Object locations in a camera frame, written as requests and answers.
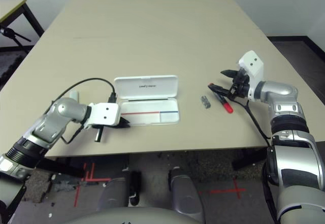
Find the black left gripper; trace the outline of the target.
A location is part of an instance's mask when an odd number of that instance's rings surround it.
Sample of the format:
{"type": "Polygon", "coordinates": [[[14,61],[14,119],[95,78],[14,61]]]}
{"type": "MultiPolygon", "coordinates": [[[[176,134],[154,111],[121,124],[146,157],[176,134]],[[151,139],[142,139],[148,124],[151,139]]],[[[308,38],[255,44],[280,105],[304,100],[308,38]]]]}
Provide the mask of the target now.
{"type": "Polygon", "coordinates": [[[120,117],[120,121],[119,123],[121,125],[92,125],[91,127],[93,129],[97,130],[96,136],[95,136],[95,142],[100,142],[102,135],[103,135],[103,131],[105,127],[109,127],[109,128],[113,128],[113,129],[125,129],[125,128],[130,128],[131,126],[129,125],[129,121],[123,117],[120,117]]]}

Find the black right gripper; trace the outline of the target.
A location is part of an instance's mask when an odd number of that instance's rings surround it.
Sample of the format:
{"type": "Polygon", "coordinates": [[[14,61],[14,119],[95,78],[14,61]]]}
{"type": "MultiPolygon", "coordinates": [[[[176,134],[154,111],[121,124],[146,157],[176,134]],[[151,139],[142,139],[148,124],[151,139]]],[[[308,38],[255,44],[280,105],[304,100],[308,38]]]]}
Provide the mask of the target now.
{"type": "Polygon", "coordinates": [[[226,77],[233,78],[233,83],[230,89],[225,89],[215,84],[209,84],[209,89],[227,98],[246,98],[249,92],[249,76],[244,69],[238,71],[235,70],[223,70],[220,72],[226,77]]]}

